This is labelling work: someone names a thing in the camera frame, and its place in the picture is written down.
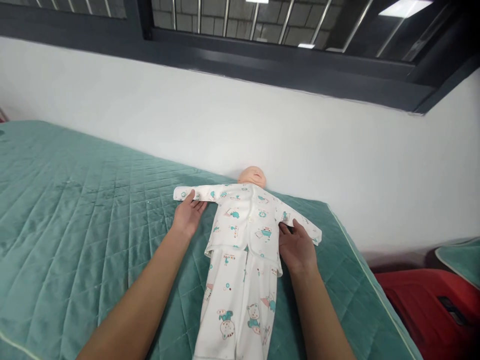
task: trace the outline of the bed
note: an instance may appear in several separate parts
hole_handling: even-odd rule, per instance
[[[0,354],[75,359],[172,225],[176,186],[234,180],[42,121],[0,124]],[[323,232],[318,267],[358,359],[421,359],[330,207],[272,192]],[[185,255],[149,359],[191,359],[216,211]],[[290,276],[269,359],[305,359]]]

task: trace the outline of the baby pants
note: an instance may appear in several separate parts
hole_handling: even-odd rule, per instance
[[[244,249],[211,252],[194,359],[266,360],[277,265]]]

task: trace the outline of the window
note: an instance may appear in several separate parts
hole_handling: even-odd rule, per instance
[[[125,18],[123,0],[0,0],[0,3],[118,19]]]
[[[424,113],[480,65],[477,3],[0,0],[0,36]]]

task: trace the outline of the printed baby pajamas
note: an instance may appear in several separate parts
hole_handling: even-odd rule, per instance
[[[267,359],[277,277],[282,275],[279,227],[296,219],[313,243],[321,230],[261,187],[251,184],[177,187],[175,200],[218,204],[205,249],[210,258],[194,359]]]

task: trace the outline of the dark window frame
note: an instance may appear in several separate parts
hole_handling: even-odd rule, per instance
[[[419,61],[402,62],[165,30],[154,27],[151,0],[124,6],[126,19],[117,19],[0,3],[0,36],[416,113],[428,112],[480,66],[464,8]]]

